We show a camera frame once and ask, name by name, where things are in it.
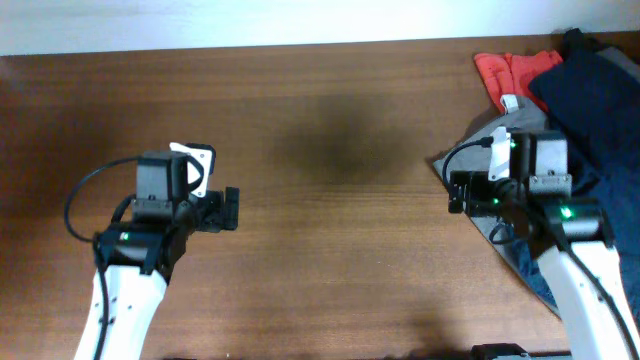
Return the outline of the navy blue shorts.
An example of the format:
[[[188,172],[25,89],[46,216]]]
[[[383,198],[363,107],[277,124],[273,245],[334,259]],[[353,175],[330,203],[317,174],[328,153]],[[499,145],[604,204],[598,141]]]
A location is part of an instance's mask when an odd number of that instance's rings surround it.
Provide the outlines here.
[[[639,317],[639,65],[615,47],[578,49],[517,85],[567,138],[573,194],[604,207],[624,289]]]

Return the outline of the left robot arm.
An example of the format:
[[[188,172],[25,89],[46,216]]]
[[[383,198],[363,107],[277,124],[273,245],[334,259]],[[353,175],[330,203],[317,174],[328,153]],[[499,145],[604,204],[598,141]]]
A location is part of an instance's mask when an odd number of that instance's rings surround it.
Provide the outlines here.
[[[234,231],[239,191],[211,191],[216,151],[171,143],[132,157],[136,190],[88,238],[96,274],[78,359],[137,359],[174,267],[196,232]]]

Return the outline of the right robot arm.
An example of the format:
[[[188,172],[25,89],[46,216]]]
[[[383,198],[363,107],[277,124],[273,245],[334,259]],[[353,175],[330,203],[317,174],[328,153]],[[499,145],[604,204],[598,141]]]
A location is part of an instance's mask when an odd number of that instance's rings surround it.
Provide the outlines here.
[[[475,143],[491,151],[488,170],[442,170],[450,212],[496,217],[505,244],[527,242],[572,358],[638,358],[613,230],[596,199],[573,196],[564,135],[498,127]]]

